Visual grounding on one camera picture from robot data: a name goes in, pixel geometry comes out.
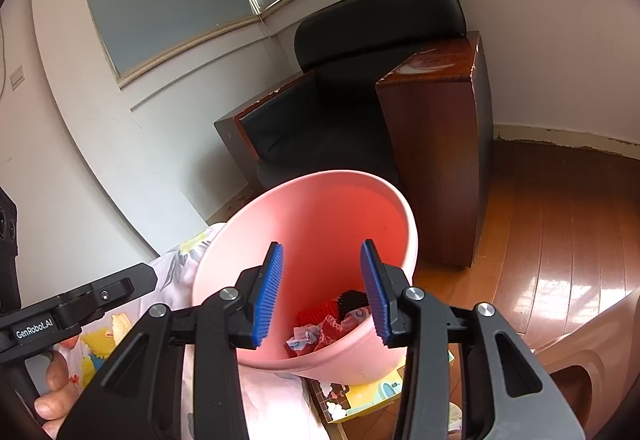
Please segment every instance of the black armchair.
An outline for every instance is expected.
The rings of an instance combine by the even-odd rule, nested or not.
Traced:
[[[466,35],[459,0],[343,0],[295,35],[302,75],[215,123],[256,191],[326,169],[398,184],[376,81],[429,40]]]

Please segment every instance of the armchair backrest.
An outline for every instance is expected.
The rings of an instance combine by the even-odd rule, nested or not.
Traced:
[[[466,36],[459,0],[342,0],[300,23],[294,48],[304,72],[384,48]]]

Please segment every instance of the cartoon illustration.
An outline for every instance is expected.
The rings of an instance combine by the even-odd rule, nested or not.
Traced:
[[[352,386],[351,391],[346,395],[352,413],[375,406],[387,399],[398,396],[402,391],[402,377],[398,370],[394,370],[386,377],[372,384],[362,384]]]
[[[82,343],[89,349],[89,355],[84,356],[81,363],[80,382],[83,388],[87,387],[94,378],[95,372],[100,369],[131,328],[129,317],[122,312],[111,316],[111,330],[101,327],[80,336]]]
[[[341,418],[347,416],[346,410],[342,409],[342,406],[340,404],[334,404],[333,402],[329,401],[328,403],[326,403],[326,407],[329,411],[329,414],[331,415],[331,418],[333,418],[334,420],[340,420]]]

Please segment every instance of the white wall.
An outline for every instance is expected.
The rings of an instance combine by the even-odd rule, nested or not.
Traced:
[[[164,253],[205,226],[165,175],[121,101],[86,0],[32,0],[38,48],[58,109],[84,160],[144,239]]]
[[[163,63],[151,74],[169,66]],[[204,219],[246,186],[213,122],[291,74],[278,40],[259,40],[196,68],[133,108],[167,173]],[[134,95],[129,86],[122,92]]]
[[[640,1],[460,1],[484,41],[496,124],[640,143]]]
[[[66,130],[40,61],[31,0],[6,0],[7,73],[0,98],[0,185],[18,206],[18,280],[29,305],[154,253],[105,194]]]

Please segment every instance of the pink plastic chair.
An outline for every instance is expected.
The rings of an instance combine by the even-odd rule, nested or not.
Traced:
[[[267,338],[256,351],[238,350],[244,366],[356,385],[398,366],[404,348],[390,350],[369,317],[322,350],[293,357],[286,347],[296,314],[363,290],[360,246],[371,238],[385,263],[411,280],[418,236],[409,204],[389,182],[360,171],[323,171],[267,191],[228,221],[207,249],[193,285],[193,304],[233,285],[260,265],[270,242],[284,247],[284,273]]]
[[[640,373],[640,289],[535,354],[590,440]]]

